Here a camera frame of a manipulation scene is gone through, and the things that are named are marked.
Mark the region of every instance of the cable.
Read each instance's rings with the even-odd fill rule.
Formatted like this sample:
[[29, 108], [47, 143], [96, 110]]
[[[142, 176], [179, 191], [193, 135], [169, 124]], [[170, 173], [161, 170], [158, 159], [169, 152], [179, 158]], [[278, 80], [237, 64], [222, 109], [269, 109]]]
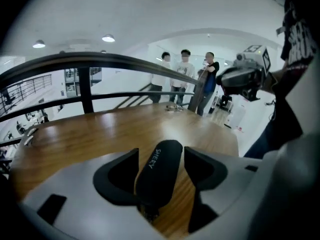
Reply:
[[271, 102], [265, 102], [264, 105], [265, 105], [265, 106], [276, 105], [276, 99], [274, 98]]

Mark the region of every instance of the white ceiling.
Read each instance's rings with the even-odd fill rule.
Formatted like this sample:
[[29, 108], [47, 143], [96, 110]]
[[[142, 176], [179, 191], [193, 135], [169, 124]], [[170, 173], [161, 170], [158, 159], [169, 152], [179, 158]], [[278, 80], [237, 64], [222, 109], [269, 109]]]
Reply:
[[254, 39], [246, 39], [225, 34], [192, 34], [182, 35], [172, 38], [178, 48], [187, 45], [193, 46], [210, 46], [212, 48], [225, 48], [232, 51], [242, 52], [251, 45], [266, 45], [265, 43], [257, 42]]
[[[252, 0], [259, 4], [252, 4], [248, 11], [250, 1], [32, 0], [12, 27], [2, 54], [41, 57], [74, 49], [123, 53], [185, 31], [196, 34], [220, 30], [230, 38], [252, 36], [280, 44], [273, 32], [281, 24], [283, 8], [271, 0]], [[272, 18], [256, 21], [257, 15], [265, 17], [265, 8]], [[103, 42], [105, 34], [113, 34], [116, 42]], [[45, 48], [32, 48], [38, 39], [45, 42]]]

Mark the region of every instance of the metal railing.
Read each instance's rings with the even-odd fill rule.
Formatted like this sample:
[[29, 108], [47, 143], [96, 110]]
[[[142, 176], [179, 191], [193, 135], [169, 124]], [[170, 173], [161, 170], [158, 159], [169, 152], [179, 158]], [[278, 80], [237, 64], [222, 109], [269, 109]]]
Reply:
[[[147, 85], [145, 85], [144, 87], [142, 87], [138, 92], [144, 91], [145, 89], [149, 89], [151, 86], [151, 83], [148, 83]], [[119, 103], [115, 108], [115, 109], [119, 109], [123, 104], [125, 104], [126, 102], [128, 102], [131, 98], [133, 98], [133, 96], [130, 96], [128, 98], [126, 98], [124, 101], [122, 101], [121, 103]], [[138, 97], [137, 99], [135, 99], [132, 103], [126, 105], [126, 107], [130, 107], [134, 102], [136, 102], [137, 100], [139, 100], [140, 98], [142, 98], [142, 96]]]
[[51, 74], [31, 78], [9, 85], [0, 90], [0, 117], [10, 113], [13, 107], [28, 96], [52, 85]]
[[[146, 72], [163, 77], [177, 79], [183, 82], [196, 85], [195, 93], [193, 92], [176, 92], [176, 91], [134, 91], [134, 92], [116, 92], [107, 94], [91, 94], [90, 85], [90, 68], [101, 67], [126, 69], [138, 72]], [[203, 86], [202, 81], [198, 81], [192, 77], [170, 70], [166, 67], [151, 63], [145, 60], [123, 56], [119, 54], [108, 54], [100, 52], [68, 52], [49, 55], [34, 60], [27, 61], [16, 67], [13, 67], [0, 75], [0, 90], [8, 88], [10, 85], [16, 85], [18, 81], [23, 81], [26, 78], [32, 78], [36, 75], [54, 72], [64, 69], [77, 69], [79, 72], [79, 86], [81, 96], [57, 99], [49, 102], [40, 103], [34, 106], [25, 107], [10, 113], [6, 113], [0, 117], [0, 122], [31, 113], [37, 110], [43, 110], [54, 106], [81, 102], [85, 114], [93, 113], [93, 100], [118, 98], [118, 97], [134, 97], [134, 96], [158, 96], [158, 95], [191, 95], [199, 96], [199, 91]], [[199, 100], [193, 98], [188, 106], [188, 109], [195, 111]], [[19, 142], [19, 139], [12, 140], [14, 143]], [[8, 143], [1, 143], [0, 147], [8, 145]]]

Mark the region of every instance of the white t-shirt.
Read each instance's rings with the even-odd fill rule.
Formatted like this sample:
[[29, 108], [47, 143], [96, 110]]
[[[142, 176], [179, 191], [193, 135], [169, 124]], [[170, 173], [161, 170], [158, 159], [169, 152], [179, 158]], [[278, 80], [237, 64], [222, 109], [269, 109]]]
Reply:
[[[194, 78], [195, 77], [195, 67], [189, 62], [180, 62], [174, 67], [174, 71], [178, 73], [184, 74], [188, 77]], [[174, 87], [181, 87], [183, 83], [186, 83], [181, 80], [172, 79]]]
[[[160, 61], [160, 66], [171, 69], [170, 63], [167, 61]], [[151, 84], [156, 86], [164, 86], [166, 83], [166, 77], [159, 74], [152, 74]]]

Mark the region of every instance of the black handrail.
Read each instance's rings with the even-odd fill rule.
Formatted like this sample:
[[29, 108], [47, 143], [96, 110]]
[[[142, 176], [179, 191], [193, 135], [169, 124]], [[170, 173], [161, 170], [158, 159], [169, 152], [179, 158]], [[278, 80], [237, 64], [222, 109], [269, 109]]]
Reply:
[[158, 64], [119, 54], [101, 52], [67, 52], [36, 58], [15, 66], [0, 75], [0, 90], [26, 78], [63, 69], [92, 67], [116, 68], [161, 75], [191, 84], [198, 81]]
[[21, 141], [22, 137], [19, 138], [12, 138], [3, 142], [0, 142], [0, 147], [6, 147], [14, 144], [19, 144]]
[[131, 101], [128, 105], [126, 105], [125, 107], [131, 107], [132, 104], [136, 103], [139, 99], [141, 99], [143, 96], [139, 96], [137, 98], [135, 98], [133, 101]]
[[[5, 71], [0, 75], [0, 90], [6, 88], [11, 84], [19, 85], [21, 90], [21, 83], [32, 80], [34, 91], [36, 92], [35, 79], [28, 79], [23, 82], [19, 82], [26, 78], [33, 76], [53, 72], [62, 69], [74, 69], [77, 68], [79, 72], [79, 85], [81, 88], [81, 96], [53, 100], [41, 104], [37, 104], [30, 107], [7, 113], [0, 117], [0, 122], [31, 113], [33, 111], [42, 110], [54, 106], [63, 104], [70, 104], [75, 102], [82, 102], [84, 113], [94, 112], [92, 100], [118, 98], [118, 97], [133, 97], [133, 96], [158, 96], [158, 95], [194, 95], [194, 93], [186, 92], [162, 92], [162, 91], [138, 91], [138, 92], [118, 92], [108, 94], [91, 95], [90, 89], [90, 67], [103, 67], [103, 68], [119, 68], [133, 71], [140, 71], [151, 73], [155, 75], [161, 75], [177, 80], [181, 80], [187, 83], [198, 84], [199, 82], [184, 74], [172, 71], [166, 67], [154, 64], [145, 60], [118, 55], [118, 54], [104, 54], [100, 52], [69, 52], [60, 53], [45, 56], [42, 58], [30, 60], [18, 66], [15, 66], [8, 71]], [[139, 104], [144, 102], [148, 97], [143, 99]]]
[[143, 102], [145, 102], [147, 99], [149, 99], [149, 96], [148, 97], [145, 97], [143, 100], [141, 100], [138, 104], [137, 104], [137, 106], [140, 106]]
[[[28, 83], [25, 86], [23, 86], [24, 88], [22, 89], [21, 85], [26, 82]], [[36, 93], [40, 89], [45, 88], [51, 84], [51, 74], [47, 74], [31, 78], [25, 81], [16, 82], [15, 84], [9, 85], [5, 89], [2, 89], [0, 95], [0, 117], [4, 114], [8, 114], [13, 107], [15, 107], [18, 103], [23, 101], [28, 96]], [[15, 99], [12, 99], [12, 93], [16, 94]], [[12, 101], [6, 104], [5, 99], [8, 100], [8, 97], [10, 98], [10, 100], [12, 99]]]
[[[91, 100], [100, 100], [100, 99], [109, 99], [109, 98], [119, 98], [119, 97], [128, 97], [128, 96], [156, 96], [156, 95], [194, 95], [193, 92], [180, 92], [180, 91], [133, 91], [133, 92], [115, 92], [115, 93], [107, 93], [107, 94], [95, 94], [91, 96]], [[25, 107], [16, 111], [13, 111], [11, 113], [5, 114], [0, 117], [0, 122], [16, 118], [18, 116], [31, 113], [37, 110], [43, 110], [59, 105], [64, 104], [70, 104], [70, 103], [76, 103], [81, 102], [82, 97], [71, 97], [71, 98], [62, 98], [62, 99], [56, 99], [53, 101], [44, 102], [41, 104], [37, 104], [34, 106]]]

